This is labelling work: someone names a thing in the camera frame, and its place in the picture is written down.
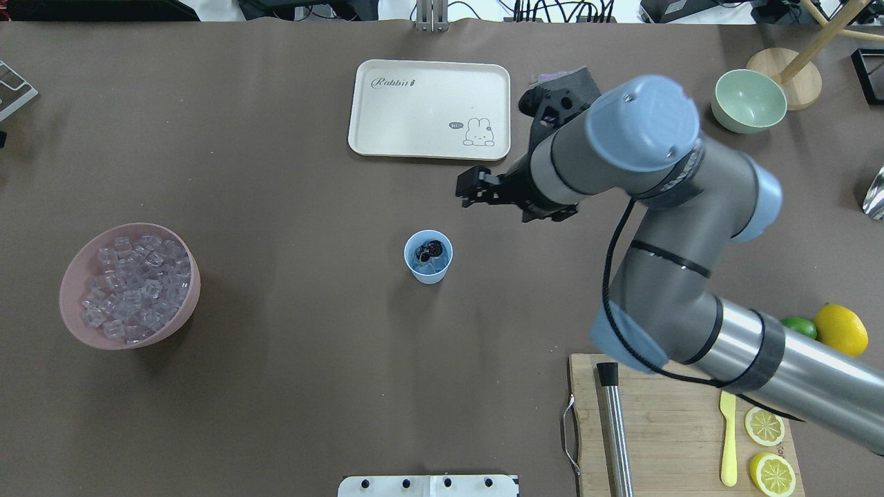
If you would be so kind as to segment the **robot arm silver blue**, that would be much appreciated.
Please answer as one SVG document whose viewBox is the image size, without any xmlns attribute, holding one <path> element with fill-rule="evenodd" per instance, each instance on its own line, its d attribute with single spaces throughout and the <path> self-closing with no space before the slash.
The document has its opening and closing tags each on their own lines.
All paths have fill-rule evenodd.
<svg viewBox="0 0 884 497">
<path fill-rule="evenodd" d="M 512 204 L 524 222 L 561 222 L 613 188 L 646 208 L 615 275 L 603 274 L 595 346 L 635 370 L 667 362 L 692 382 L 796 420 L 815 422 L 881 455 L 882 372 L 709 292 L 730 242 L 761 235 L 782 208 L 780 183 L 748 154 L 702 133 L 676 81 L 643 75 L 601 93 L 587 69 L 533 85 L 528 152 L 495 175 L 456 180 L 464 206 Z"/>
</svg>

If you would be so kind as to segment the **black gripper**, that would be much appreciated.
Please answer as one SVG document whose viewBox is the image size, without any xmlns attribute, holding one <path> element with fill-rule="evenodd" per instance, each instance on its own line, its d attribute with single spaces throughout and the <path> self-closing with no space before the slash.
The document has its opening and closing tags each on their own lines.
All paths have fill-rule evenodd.
<svg viewBox="0 0 884 497">
<path fill-rule="evenodd" d="M 500 175 L 484 166 L 465 170 L 456 179 L 456 197 L 461 199 L 462 208 L 474 204 L 515 205 L 522 213 L 521 223 L 562 222 L 579 211 L 579 204 L 560 204 L 540 191 L 532 178 L 528 155 L 522 155 Z"/>
</svg>

